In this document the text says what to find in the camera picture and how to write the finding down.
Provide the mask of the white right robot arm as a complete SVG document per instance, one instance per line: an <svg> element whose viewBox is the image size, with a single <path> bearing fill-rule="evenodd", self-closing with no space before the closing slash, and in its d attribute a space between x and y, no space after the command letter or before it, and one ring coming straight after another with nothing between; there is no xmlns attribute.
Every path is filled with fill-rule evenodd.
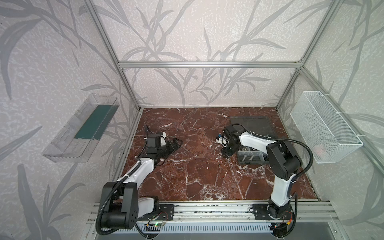
<svg viewBox="0 0 384 240"><path fill-rule="evenodd" d="M304 143L284 138L263 136L249 131L244 126L237 129L237 124L223 128L223 132L216 136L216 142L223 146L223 157L230 158L242 147L249 147L266 154L270 167L275 175L273 192L269 198L267 214L278 220L291 206L291 190L296 180L304 175L313 165L314 154ZM300 145L309 154L309 162L305 168L301 157L293 144Z"/></svg>

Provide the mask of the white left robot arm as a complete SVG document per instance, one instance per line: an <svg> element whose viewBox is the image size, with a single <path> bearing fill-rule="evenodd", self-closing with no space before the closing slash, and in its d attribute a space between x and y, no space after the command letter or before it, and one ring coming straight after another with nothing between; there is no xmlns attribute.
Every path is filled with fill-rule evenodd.
<svg viewBox="0 0 384 240"><path fill-rule="evenodd" d="M139 198L139 187L161 160L166 160L182 145L183 141L180 139L167 140L164 132L146 137L135 165L118 180L107 182L103 186L95 220L97 234L106 236L118 230L136 228L140 235L150 239L150 236L140 229L137 221L144 216L158 217L161 214L159 199Z"/></svg>

